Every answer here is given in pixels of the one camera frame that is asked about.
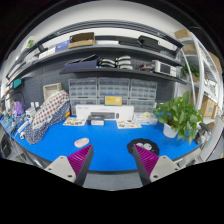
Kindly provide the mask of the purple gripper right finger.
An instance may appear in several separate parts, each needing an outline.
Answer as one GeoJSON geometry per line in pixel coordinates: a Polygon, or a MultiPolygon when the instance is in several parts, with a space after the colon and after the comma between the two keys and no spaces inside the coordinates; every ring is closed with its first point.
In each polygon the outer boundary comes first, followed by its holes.
{"type": "Polygon", "coordinates": [[[167,156],[157,156],[154,153],[135,145],[133,156],[143,185],[166,177],[180,168],[167,156]]]}

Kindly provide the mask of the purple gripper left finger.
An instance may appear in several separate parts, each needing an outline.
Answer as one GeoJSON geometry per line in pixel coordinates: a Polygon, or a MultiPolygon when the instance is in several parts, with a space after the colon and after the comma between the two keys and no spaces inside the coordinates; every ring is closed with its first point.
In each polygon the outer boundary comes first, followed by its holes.
{"type": "Polygon", "coordinates": [[[59,156],[45,170],[82,186],[85,182],[93,154],[93,145],[90,144],[68,157],[59,156]]]}

